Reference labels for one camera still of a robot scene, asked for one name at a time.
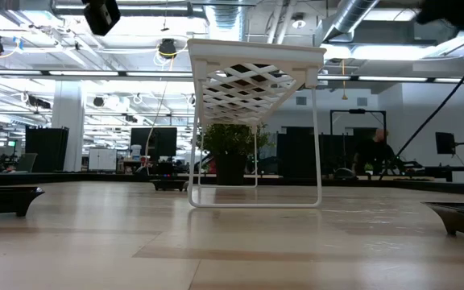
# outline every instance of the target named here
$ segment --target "wooden table surface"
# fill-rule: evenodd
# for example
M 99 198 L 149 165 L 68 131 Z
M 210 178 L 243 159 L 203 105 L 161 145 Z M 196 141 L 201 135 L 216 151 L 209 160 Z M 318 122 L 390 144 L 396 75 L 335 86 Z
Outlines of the wooden table surface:
M 421 201 L 464 195 L 324 188 L 320 209 L 194 209 L 150 183 L 43 184 L 26 218 L 0 214 L 0 289 L 464 289 L 464 234 Z M 262 186 L 258 202 L 314 187 Z M 255 202 L 205 188 L 203 202 Z

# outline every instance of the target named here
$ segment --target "ceiling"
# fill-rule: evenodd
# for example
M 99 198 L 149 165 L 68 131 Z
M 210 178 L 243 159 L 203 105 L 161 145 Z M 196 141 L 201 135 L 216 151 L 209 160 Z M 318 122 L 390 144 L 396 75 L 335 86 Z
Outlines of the ceiling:
M 22 0 L 21 4 L 25 6 L 29 2 L 33 1 Z M 123 7 L 130 3 L 118 2 Z M 194 17 L 171 15 L 174 10 L 185 9 L 187 2 L 135 3 L 142 3 L 149 10 L 141 10 L 140 13 L 133 10 L 134 16 L 124 11 L 123 15 L 126 16 L 104 37 L 90 32 L 83 15 L 57 13 L 67 11 L 71 6 L 79 6 L 79 0 L 57 1 L 57 6 L 62 5 L 58 6 L 59 9 L 23 8 L 17 12 L 0 11 L 0 36 L 4 46 L 0 69 L 190 72 L 189 56 L 184 50 L 188 39 L 229 39 L 232 31 L 239 33 L 236 36 L 243 41 L 266 43 L 268 30 L 275 25 L 272 20 L 276 0 L 191 1 L 195 10 Z M 337 6 L 336 0 L 329 1 L 328 10 L 326 1 L 299 1 L 294 13 L 303 14 L 305 26 L 295 28 L 289 25 L 283 44 L 314 46 L 313 39 L 318 23 L 334 15 Z M 415 6 L 416 1 L 411 0 L 381 1 L 358 27 L 353 43 L 331 41 L 323 45 L 329 50 L 325 56 L 327 62 L 323 73 L 406 77 L 461 76 L 464 73 L 464 35 L 453 32 L 452 27 L 445 23 L 417 27 L 410 21 L 415 14 Z M 223 23 L 216 21 L 219 20 L 218 12 L 223 12 L 225 8 L 216 7 L 231 7 L 231 11 L 237 13 L 232 19 L 233 26 L 237 27 L 229 29 L 228 34 L 221 29 Z M 286 10 L 287 7 L 284 6 L 282 15 Z M 160 14 L 156 17 L 150 16 L 152 13 Z M 405 35 L 402 31 L 412 33 L 411 42 L 409 39 L 398 39 L 399 35 Z M 373 40 L 370 35 L 378 35 L 379 40 Z M 157 46 L 162 39 L 176 41 L 179 53 L 173 62 L 159 57 Z M 380 52 L 375 55 L 367 54 L 375 49 L 380 49 Z M 54 106 L 55 82 L 54 78 L 0 76 L 0 111 L 37 111 L 37 108 L 23 102 L 26 96 L 40 98 Z M 351 82 L 348 88 L 366 89 L 377 94 L 389 85 L 392 84 Z M 85 117 L 87 147 L 97 143 L 125 148 L 127 143 L 123 140 L 128 137 L 111 127 L 148 126 L 154 121 L 156 126 L 179 126 L 179 147 L 189 146 L 190 135 L 183 128 L 193 122 L 187 117 L 193 113 L 193 107 L 189 105 L 194 94 L 192 82 L 86 80 L 82 86 L 88 98 Z M 321 89 L 334 90 L 341 87 L 342 82 L 329 81 Z M 95 97 L 103 97 L 112 105 L 96 107 L 93 104 Z M 150 115 L 137 116 L 137 122 L 129 122 L 123 116 L 102 115 L 119 113 L 122 110 L 131 114 Z M 157 111 L 161 113 L 161 117 L 154 120 Z M 181 117 L 165 117 L 166 114 Z M 49 126 L 50 123 L 51 110 L 39 109 L 39 114 L 35 115 L 0 114 L 0 126 L 12 128 L 4 130 L 6 133 L 3 134 L 8 135 L 8 131 L 18 133 L 10 134 L 10 138 L 22 138 L 20 132 L 24 124 Z

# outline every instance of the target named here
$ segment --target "pillar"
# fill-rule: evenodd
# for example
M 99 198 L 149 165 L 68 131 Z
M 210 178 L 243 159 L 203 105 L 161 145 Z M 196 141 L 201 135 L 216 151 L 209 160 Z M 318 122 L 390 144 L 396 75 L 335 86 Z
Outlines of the pillar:
M 81 170 L 81 150 L 84 144 L 86 97 L 81 81 L 57 81 L 53 99 L 52 128 L 69 128 L 64 171 Z

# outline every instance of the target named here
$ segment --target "potted plant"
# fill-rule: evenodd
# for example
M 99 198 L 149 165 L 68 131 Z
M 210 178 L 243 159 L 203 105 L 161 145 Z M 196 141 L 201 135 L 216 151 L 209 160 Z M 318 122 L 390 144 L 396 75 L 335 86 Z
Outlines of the potted plant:
M 268 145 L 269 133 L 263 133 L 264 126 L 257 127 L 257 148 Z M 216 162 L 217 184 L 241 185 L 248 155 L 254 152 L 254 134 L 244 125 L 213 124 L 207 126 L 203 148 L 201 134 L 197 136 L 197 146 L 212 153 Z

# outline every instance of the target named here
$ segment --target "plant pot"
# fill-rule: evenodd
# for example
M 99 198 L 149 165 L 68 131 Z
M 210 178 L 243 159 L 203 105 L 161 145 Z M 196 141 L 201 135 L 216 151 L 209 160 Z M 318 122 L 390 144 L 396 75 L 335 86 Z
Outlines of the plant pot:
M 243 175 L 247 165 L 245 155 L 216 155 L 217 185 L 243 185 Z

